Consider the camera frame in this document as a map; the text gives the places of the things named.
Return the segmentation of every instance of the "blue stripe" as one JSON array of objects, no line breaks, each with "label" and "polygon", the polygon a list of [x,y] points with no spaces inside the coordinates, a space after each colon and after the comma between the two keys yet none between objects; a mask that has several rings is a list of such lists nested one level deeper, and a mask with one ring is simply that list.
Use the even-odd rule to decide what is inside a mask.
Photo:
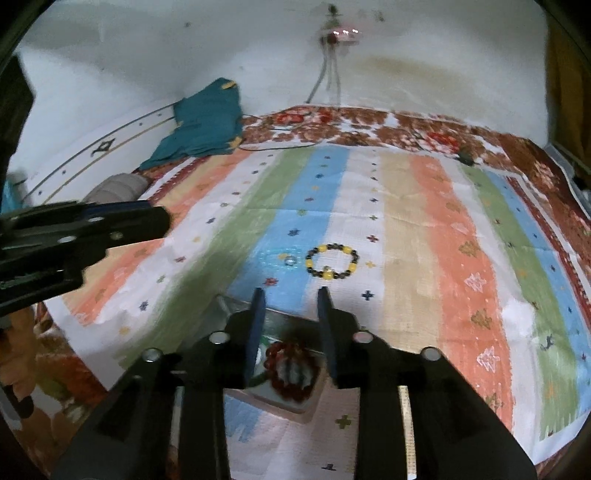
[{"label": "blue stripe", "polygon": [[[348,156],[349,150],[337,145],[314,150],[277,209],[275,219],[228,288],[228,295],[249,300],[253,289],[262,286],[266,290],[267,306],[283,312],[303,313],[304,292],[311,278],[304,266],[304,257],[324,238]],[[278,259],[285,251],[298,252],[298,266],[287,268],[283,260]],[[267,279],[277,282],[274,286],[265,286]]]},{"label": "blue stripe", "polygon": [[587,383],[591,377],[591,348],[587,341],[587,326],[574,296],[573,287],[563,270],[562,262],[531,216],[527,205],[517,195],[509,182],[499,175],[486,172],[490,180],[501,192],[521,229],[535,248],[535,254],[550,281],[552,291],[558,302],[560,314],[566,325],[570,345],[577,358],[577,389],[579,391],[579,413],[591,408],[591,386]]}]

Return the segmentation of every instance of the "gray pillow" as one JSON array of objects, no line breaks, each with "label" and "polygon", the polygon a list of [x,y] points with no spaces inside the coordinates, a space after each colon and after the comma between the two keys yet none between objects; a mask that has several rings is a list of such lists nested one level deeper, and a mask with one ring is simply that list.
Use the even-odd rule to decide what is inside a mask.
[{"label": "gray pillow", "polygon": [[87,203],[133,202],[148,188],[148,179],[135,173],[119,173],[96,186],[83,200]]}]

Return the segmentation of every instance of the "bracelet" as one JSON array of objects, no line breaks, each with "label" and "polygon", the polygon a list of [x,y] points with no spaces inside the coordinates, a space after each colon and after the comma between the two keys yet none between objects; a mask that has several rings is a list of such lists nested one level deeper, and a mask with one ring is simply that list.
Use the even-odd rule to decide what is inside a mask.
[{"label": "bracelet", "polygon": [[[267,369],[267,376],[271,380],[271,386],[281,398],[284,400],[294,400],[297,403],[302,403],[304,400],[310,398],[312,389],[318,379],[320,368],[316,365],[314,357],[305,348],[300,347],[297,343],[292,342],[275,342],[265,353],[267,359],[263,363]],[[279,376],[279,363],[284,361],[286,363],[285,377],[287,380]],[[303,367],[307,364],[312,373],[310,383],[304,386]],[[298,383],[291,383],[290,369],[292,367],[299,368]]]},{"label": "bracelet", "polygon": [[[349,264],[347,270],[342,273],[335,272],[330,267],[325,267],[323,271],[314,270],[314,261],[312,257],[319,252],[326,252],[327,250],[341,250],[344,254],[351,255],[351,263]],[[319,245],[314,247],[312,250],[308,250],[308,255],[306,255],[306,270],[310,275],[313,277],[320,277],[324,280],[332,280],[333,278],[347,278],[350,276],[355,270],[357,270],[357,262],[359,261],[359,255],[357,250],[353,250],[351,247],[347,247],[346,245],[342,244],[326,244],[326,245]]]}]

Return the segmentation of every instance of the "orange stripe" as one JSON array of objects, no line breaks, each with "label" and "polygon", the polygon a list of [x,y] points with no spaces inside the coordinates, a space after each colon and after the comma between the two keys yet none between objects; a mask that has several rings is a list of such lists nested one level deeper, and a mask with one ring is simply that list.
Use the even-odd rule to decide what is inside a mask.
[{"label": "orange stripe", "polygon": [[[476,228],[440,163],[414,155],[412,169],[427,199],[426,212],[433,219],[430,243],[441,267],[439,345],[510,429],[514,399],[509,346],[491,262],[478,247]],[[469,282],[473,287],[465,282],[471,275],[476,277]],[[481,362],[488,369],[477,360],[483,353]]]},{"label": "orange stripe", "polygon": [[[170,213],[171,231],[184,220],[199,200],[227,178],[250,154],[237,150],[232,155],[212,157],[166,194],[158,205],[165,207]],[[157,239],[111,249],[103,261],[87,269],[87,284],[64,296],[64,302],[73,314],[79,316],[81,324],[93,323],[107,301],[125,284],[140,263],[152,255],[163,242],[163,239]]]}]

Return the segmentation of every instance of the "white wall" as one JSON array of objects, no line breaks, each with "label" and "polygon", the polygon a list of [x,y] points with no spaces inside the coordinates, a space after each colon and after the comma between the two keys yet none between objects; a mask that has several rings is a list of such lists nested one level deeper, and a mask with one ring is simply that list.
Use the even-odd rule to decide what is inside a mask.
[{"label": "white wall", "polygon": [[[335,4],[365,35],[339,55],[343,104],[445,113],[545,144],[546,26],[533,0]],[[56,3],[20,46],[37,99],[11,171],[30,177],[83,134],[218,76],[239,82],[247,113],[302,103],[326,11],[317,0]],[[316,101],[328,100],[321,87]]]}]

